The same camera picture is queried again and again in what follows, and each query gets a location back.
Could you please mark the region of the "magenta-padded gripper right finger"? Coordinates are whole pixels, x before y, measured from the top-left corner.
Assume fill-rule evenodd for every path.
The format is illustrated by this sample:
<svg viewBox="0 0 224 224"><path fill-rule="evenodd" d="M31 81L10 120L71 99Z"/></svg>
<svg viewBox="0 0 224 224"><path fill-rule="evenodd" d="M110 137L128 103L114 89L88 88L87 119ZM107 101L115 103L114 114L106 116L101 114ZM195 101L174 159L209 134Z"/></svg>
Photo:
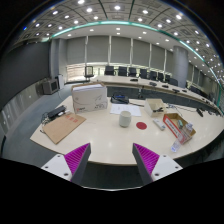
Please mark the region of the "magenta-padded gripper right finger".
<svg viewBox="0 0 224 224"><path fill-rule="evenodd" d="M182 169L182 167L168 155L151 151L137 143L133 144L132 153L144 185L164 178Z"/></svg>

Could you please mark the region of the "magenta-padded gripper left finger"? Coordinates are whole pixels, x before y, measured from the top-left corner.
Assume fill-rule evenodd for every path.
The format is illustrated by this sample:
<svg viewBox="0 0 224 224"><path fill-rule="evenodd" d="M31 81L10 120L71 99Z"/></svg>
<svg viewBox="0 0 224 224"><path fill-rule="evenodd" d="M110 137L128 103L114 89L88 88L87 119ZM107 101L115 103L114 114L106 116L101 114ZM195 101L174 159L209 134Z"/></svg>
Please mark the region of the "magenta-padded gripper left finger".
<svg viewBox="0 0 224 224"><path fill-rule="evenodd" d="M91 145L87 143L65 155L56 154L42 169L79 185L90 154Z"/></svg>

